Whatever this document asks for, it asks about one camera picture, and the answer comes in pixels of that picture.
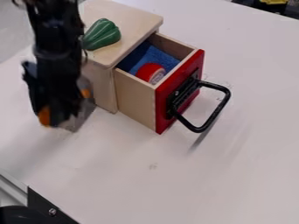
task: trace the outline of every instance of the tape roll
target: tape roll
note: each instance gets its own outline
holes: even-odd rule
[[[166,75],[165,69],[157,63],[146,63],[137,72],[136,77],[155,85]]]

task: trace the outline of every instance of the red drawer front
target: red drawer front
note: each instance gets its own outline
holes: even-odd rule
[[[196,69],[198,69],[198,78],[201,80],[205,52],[198,50],[190,57],[171,77],[169,77],[158,89],[156,89],[156,133],[162,134],[175,119],[166,118],[166,99],[173,93],[187,78],[189,78]],[[195,97],[199,90],[195,91],[179,108],[183,113]]]

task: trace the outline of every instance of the white table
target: white table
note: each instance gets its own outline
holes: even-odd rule
[[[159,136],[98,108],[76,134],[44,129],[20,53],[0,66],[0,167],[84,224],[297,224],[299,22],[220,0],[118,2],[206,50],[205,78],[233,92],[213,128]],[[185,115],[204,121],[217,97],[204,91]]]

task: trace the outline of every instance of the blue fabric lining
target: blue fabric lining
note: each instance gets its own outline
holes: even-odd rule
[[[164,67],[166,73],[174,68],[180,61],[169,54],[154,47],[149,41],[140,44],[131,54],[122,60],[117,67],[136,75],[137,71],[146,63],[157,63]]]

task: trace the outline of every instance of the green squash toy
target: green squash toy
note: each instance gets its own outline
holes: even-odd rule
[[[86,32],[82,39],[82,48],[94,51],[103,46],[109,46],[121,39],[122,35],[114,22],[101,18]]]

